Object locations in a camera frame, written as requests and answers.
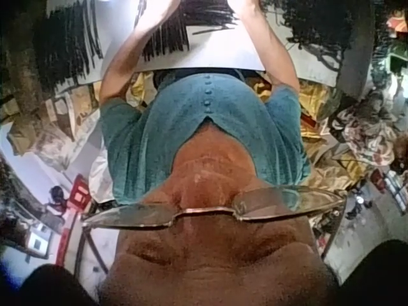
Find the paper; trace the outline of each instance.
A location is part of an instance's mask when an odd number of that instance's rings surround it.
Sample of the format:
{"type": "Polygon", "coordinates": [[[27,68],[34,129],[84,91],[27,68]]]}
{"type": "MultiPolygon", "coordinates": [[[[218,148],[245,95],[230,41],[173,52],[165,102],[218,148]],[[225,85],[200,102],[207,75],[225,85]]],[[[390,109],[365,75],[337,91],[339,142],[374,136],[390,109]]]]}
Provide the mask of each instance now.
{"type": "MultiPolygon", "coordinates": [[[[71,2],[72,0],[48,0],[47,9],[55,8],[56,3],[61,5],[61,3],[71,2]]],[[[94,58],[96,60],[95,68],[91,67],[91,72],[86,78],[79,79],[81,84],[101,80],[112,58],[133,30],[136,11],[136,1],[134,0],[96,1],[98,33],[105,58],[103,60],[94,58]]],[[[291,29],[281,25],[283,23],[281,15],[268,14],[267,19],[276,35],[290,49],[289,53],[295,64],[298,77],[332,87],[336,85],[336,72],[327,69],[308,52],[299,50],[298,46],[287,43],[286,38],[292,36],[291,29]]],[[[254,45],[242,24],[225,31],[194,34],[198,30],[206,29],[208,28],[188,27],[187,33],[191,45],[189,52],[177,52],[155,57],[150,62],[144,62],[141,59],[137,71],[197,67],[264,70],[254,45]]],[[[61,91],[70,85],[73,84],[67,82],[58,90],[61,91]]]]}
{"type": "Polygon", "coordinates": [[[54,104],[51,99],[45,101],[45,107],[47,108],[48,116],[51,122],[58,121],[57,114],[55,114],[54,104]]]}

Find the person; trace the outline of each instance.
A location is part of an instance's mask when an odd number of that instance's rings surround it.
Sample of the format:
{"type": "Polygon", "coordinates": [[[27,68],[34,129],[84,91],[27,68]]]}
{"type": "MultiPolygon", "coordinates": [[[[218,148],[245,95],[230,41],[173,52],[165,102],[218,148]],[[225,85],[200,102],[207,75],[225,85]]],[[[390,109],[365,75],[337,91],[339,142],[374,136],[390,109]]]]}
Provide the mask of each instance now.
{"type": "MultiPolygon", "coordinates": [[[[263,104],[239,71],[176,69],[141,114],[125,102],[144,46],[180,0],[148,0],[99,93],[118,203],[228,207],[237,194],[296,185],[310,172],[300,84],[259,0],[228,0],[273,82],[263,104]]],[[[100,290],[106,305],[324,305],[335,291],[307,218],[244,224],[185,217],[161,231],[121,231],[100,290]]]]}
{"type": "MultiPolygon", "coordinates": [[[[408,244],[399,240],[388,240],[373,249],[356,267],[351,275],[337,290],[335,299],[329,305],[360,306],[386,305],[390,301],[404,301],[408,286],[408,244]]],[[[28,306],[33,301],[42,306],[53,306],[58,301],[60,306],[97,306],[96,303],[67,270],[60,266],[44,265],[36,269],[16,288],[7,276],[6,269],[0,265],[0,293],[3,300],[11,305],[28,306]]],[[[220,300],[218,304],[232,305],[220,300]]],[[[119,305],[144,305],[120,303],[119,305]]],[[[161,300],[157,305],[176,305],[172,301],[161,300]]],[[[296,304],[310,305],[308,300],[296,304]]]]}

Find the cloth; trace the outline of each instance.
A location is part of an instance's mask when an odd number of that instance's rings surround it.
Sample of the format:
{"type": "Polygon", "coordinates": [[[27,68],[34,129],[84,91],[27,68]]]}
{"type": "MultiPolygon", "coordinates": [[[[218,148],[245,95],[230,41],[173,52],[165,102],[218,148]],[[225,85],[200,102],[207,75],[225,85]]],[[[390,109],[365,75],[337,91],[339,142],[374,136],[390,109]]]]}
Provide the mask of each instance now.
{"type": "Polygon", "coordinates": [[[394,160],[396,135],[390,127],[393,118],[383,95],[373,92],[366,100],[341,111],[333,128],[342,131],[358,161],[372,166],[388,166],[394,160]]]}
{"type": "Polygon", "coordinates": [[[231,75],[169,75],[143,114],[119,98],[101,107],[118,203],[135,203],[165,181],[178,149],[205,119],[236,138],[251,155],[258,177],[272,185],[298,184],[310,173],[300,136],[300,104],[289,87],[279,87],[263,104],[231,75]]]}

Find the clutter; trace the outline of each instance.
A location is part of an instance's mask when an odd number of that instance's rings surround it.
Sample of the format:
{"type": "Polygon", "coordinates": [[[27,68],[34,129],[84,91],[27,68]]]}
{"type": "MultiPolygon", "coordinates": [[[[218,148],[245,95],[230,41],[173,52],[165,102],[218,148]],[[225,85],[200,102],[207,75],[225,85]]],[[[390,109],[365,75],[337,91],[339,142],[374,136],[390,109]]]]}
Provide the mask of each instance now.
{"type": "Polygon", "coordinates": [[[382,93],[373,91],[367,99],[337,114],[333,128],[342,131],[356,160],[373,166],[387,166],[394,160],[396,135],[390,127],[392,121],[382,93]]]}

